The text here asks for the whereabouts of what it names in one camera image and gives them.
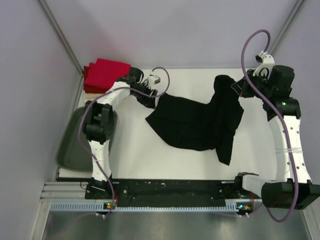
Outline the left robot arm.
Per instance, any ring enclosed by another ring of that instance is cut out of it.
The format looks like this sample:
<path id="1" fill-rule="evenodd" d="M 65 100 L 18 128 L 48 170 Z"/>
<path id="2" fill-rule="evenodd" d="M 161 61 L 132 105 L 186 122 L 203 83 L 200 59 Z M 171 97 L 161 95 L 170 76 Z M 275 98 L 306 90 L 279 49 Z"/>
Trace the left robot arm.
<path id="1" fill-rule="evenodd" d="M 112 171 L 109 163 L 110 143 L 116 130 L 115 109 L 129 96 L 134 96 L 146 108 L 156 107 L 158 91 L 152 87 L 160 83 L 161 78 L 153 72 L 143 80 L 139 76 L 126 75 L 118 78 L 112 87 L 96 100 L 85 103 L 82 118 L 82 132 L 88 140 L 92 155 L 92 178 L 98 181 L 96 192 L 102 198 L 109 198 L 114 187 L 107 180 Z"/>

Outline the black t shirt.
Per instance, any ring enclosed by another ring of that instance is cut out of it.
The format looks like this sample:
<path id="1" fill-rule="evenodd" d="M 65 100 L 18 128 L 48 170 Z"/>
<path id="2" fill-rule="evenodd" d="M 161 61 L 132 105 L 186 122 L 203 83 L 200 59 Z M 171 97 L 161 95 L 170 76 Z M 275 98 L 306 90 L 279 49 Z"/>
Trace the black t shirt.
<path id="1" fill-rule="evenodd" d="M 215 150 L 219 162 L 229 165 L 233 142 L 244 109 L 231 88 L 235 80 L 228 75 L 214 79 L 209 103 L 164 94 L 146 122 L 168 145 L 187 150 Z"/>

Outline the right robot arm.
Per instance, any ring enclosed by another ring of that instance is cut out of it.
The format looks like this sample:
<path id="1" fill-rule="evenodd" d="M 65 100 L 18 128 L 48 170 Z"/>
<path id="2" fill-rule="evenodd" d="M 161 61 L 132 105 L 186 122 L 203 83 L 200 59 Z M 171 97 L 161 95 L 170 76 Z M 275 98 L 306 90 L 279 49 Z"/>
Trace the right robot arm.
<path id="1" fill-rule="evenodd" d="M 271 70 L 249 69 L 243 78 L 232 84 L 242 98 L 262 100 L 270 126 L 276 157 L 274 180 L 246 173 L 233 185 L 233 192 L 245 198 L 251 192 L 261 197 L 267 208 L 303 210 L 320 196 L 306 168 L 300 138 L 301 109 L 299 101 L 290 96 L 295 78 L 294 69 L 275 65 Z"/>

